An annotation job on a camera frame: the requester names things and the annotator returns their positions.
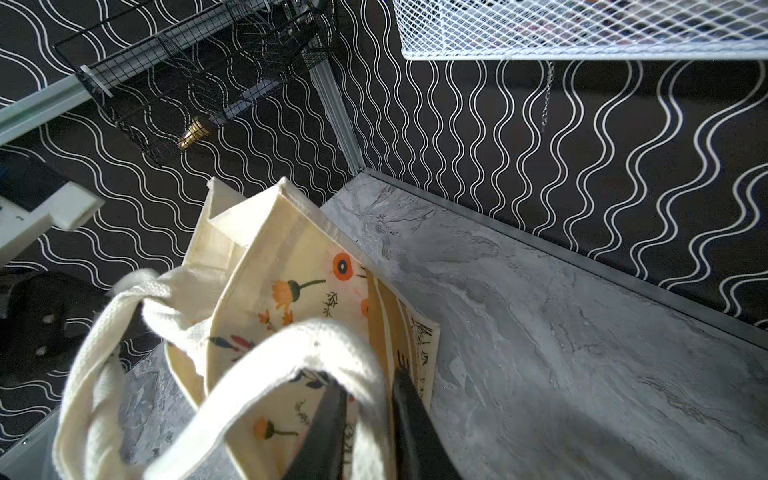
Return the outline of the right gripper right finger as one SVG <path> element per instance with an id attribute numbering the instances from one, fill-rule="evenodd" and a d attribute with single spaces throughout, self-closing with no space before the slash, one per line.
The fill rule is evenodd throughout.
<path id="1" fill-rule="evenodd" d="M 461 479 L 403 368 L 397 368 L 394 374 L 392 405 L 398 478 Z"/>

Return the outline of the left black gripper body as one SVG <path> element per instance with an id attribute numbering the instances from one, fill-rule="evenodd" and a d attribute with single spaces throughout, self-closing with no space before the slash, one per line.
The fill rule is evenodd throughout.
<path id="1" fill-rule="evenodd" d="M 96 319 L 116 296 L 74 276 L 51 271 L 1 272 L 1 385 L 15 387 L 67 369 L 86 338 L 66 320 Z"/>

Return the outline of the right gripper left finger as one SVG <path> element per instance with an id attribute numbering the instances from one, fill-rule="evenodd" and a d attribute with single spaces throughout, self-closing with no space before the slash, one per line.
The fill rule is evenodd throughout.
<path id="1" fill-rule="evenodd" d="M 347 392 L 332 381 L 326 387 L 305 440 L 283 480 L 342 478 L 347 405 Z"/>

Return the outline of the cream canvas grocery bag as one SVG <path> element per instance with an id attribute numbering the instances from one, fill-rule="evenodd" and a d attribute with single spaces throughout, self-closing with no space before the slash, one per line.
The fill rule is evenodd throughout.
<path id="1" fill-rule="evenodd" d="M 125 462 L 120 344 L 140 315 L 195 415 L 145 465 Z M 278 479 L 344 389 L 341 475 L 397 477 L 392 390 L 431 401 L 439 326 L 289 180 L 245 197 L 212 178 L 178 268 L 116 283 L 73 364 L 52 460 L 64 479 L 186 479 L 224 446 L 244 479 Z"/>

